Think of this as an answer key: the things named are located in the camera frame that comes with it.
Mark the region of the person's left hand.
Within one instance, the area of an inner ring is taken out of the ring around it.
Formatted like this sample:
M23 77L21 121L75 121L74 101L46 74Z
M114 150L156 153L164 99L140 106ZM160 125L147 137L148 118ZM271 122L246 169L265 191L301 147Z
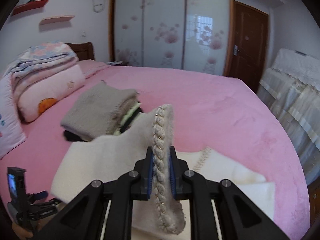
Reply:
M12 230L20 240L28 240L33 238L33 233L23 227L20 227L15 222L12 223Z

